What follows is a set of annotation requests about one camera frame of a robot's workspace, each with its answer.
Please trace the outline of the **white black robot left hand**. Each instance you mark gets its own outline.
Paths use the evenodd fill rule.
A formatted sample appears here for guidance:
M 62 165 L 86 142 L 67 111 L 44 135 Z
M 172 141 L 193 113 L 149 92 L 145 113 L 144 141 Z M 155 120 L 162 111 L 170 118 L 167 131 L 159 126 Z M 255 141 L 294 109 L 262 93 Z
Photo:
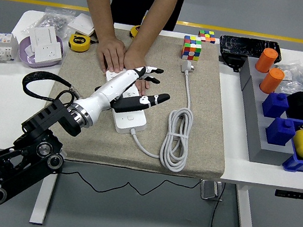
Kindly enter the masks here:
M 126 70 L 113 79 L 99 87 L 90 97 L 78 99 L 73 103 L 73 109 L 77 110 L 85 119 L 96 122 L 99 114 L 108 109 L 114 109 L 117 113 L 125 113 L 139 110 L 146 110 L 155 105 L 161 104 L 170 99 L 167 93 L 151 96 L 121 97 L 136 80 L 148 80 L 159 84 L 160 82 L 151 76 L 151 73 L 163 73 L 162 69 L 155 67 L 139 67 Z

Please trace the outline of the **person's right hand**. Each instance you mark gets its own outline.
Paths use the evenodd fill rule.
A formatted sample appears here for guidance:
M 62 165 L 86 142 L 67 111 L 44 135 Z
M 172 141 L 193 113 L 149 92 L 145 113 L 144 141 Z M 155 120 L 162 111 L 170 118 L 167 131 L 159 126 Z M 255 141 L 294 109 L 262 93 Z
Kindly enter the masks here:
M 115 36 L 103 36 L 98 38 L 97 57 L 100 70 L 103 72 L 119 73 L 124 68 L 126 48 L 122 41 Z

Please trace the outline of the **person's left hand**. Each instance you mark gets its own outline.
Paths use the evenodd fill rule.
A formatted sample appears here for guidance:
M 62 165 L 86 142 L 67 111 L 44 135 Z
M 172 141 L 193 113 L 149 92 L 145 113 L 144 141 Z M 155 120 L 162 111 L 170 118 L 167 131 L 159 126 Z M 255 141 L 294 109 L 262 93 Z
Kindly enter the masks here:
M 135 69 L 139 67 L 146 66 L 146 60 L 145 60 L 146 53 L 143 51 L 140 51 L 136 48 L 129 48 L 124 57 L 124 66 L 125 68 L 129 69 Z M 145 95 L 146 90 L 149 89 L 150 83 L 148 81 L 144 80 L 136 80 L 135 86 L 139 92 L 139 95 Z

